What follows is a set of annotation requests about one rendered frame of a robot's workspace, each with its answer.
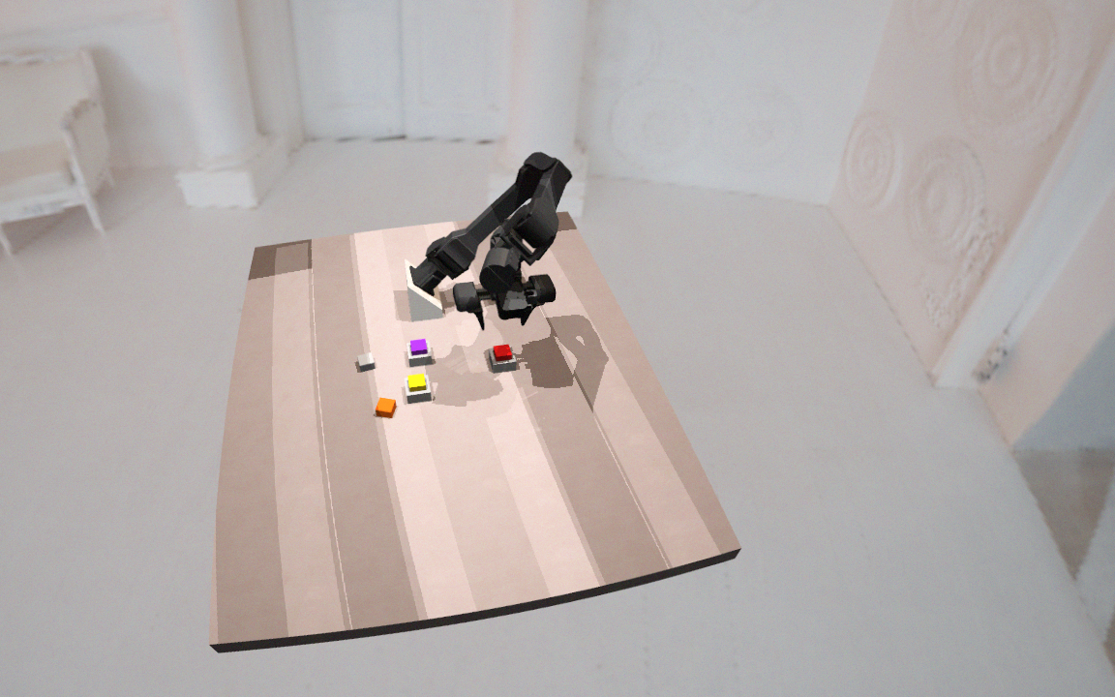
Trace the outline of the red button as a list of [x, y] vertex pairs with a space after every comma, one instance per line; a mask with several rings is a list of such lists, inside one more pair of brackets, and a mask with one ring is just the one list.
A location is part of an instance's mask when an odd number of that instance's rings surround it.
[[489, 348], [489, 364], [493, 374], [515, 371], [515, 354], [512, 346], [501, 345]]

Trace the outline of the orange block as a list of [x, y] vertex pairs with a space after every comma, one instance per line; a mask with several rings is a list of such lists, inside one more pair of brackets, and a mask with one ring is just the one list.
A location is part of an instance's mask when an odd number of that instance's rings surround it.
[[397, 400], [385, 400], [385, 398], [379, 398], [377, 401], [376, 414], [377, 416], [388, 416], [392, 418], [392, 413], [397, 409]]

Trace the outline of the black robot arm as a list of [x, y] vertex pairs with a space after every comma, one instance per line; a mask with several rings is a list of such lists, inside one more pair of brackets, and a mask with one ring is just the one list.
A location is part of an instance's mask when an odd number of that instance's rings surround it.
[[[489, 291], [492, 301], [495, 300], [500, 320], [522, 318], [532, 312], [539, 304], [539, 292], [524, 288], [521, 275], [515, 272], [522, 261], [532, 267], [555, 241], [560, 222], [555, 210], [571, 177], [569, 167], [560, 159], [545, 153], [529, 155], [512, 187], [468, 228], [460, 228], [429, 244], [419, 267], [408, 267], [413, 284], [435, 296], [434, 289], [445, 277], [453, 281], [469, 270], [481, 242], [497, 228], [489, 238], [489, 252], [481, 269], [481, 285]], [[529, 199], [531, 202], [524, 204]]]

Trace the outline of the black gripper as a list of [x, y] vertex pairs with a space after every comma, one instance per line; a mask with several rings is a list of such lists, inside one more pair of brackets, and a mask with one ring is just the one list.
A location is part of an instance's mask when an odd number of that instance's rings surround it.
[[[521, 264], [518, 264], [517, 272], [515, 275], [521, 275]], [[555, 301], [555, 285], [552, 282], [552, 277], [550, 275], [529, 275], [529, 281], [522, 283], [523, 287], [527, 289], [536, 289], [539, 292], [539, 304], [554, 303]], [[489, 291], [485, 289], [476, 289], [473, 282], [457, 283], [453, 285], [453, 300], [456, 303], [456, 312], [468, 312], [477, 316], [481, 329], [484, 330], [484, 310], [481, 304], [481, 300], [492, 299]], [[521, 325], [524, 326], [529, 319], [531, 312], [526, 312], [521, 318]]]

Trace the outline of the purple button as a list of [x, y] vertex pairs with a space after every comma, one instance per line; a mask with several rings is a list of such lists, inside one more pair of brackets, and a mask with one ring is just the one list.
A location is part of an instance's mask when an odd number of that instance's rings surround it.
[[432, 365], [432, 346], [430, 340], [426, 339], [413, 340], [407, 343], [408, 354], [408, 366], [421, 367]]

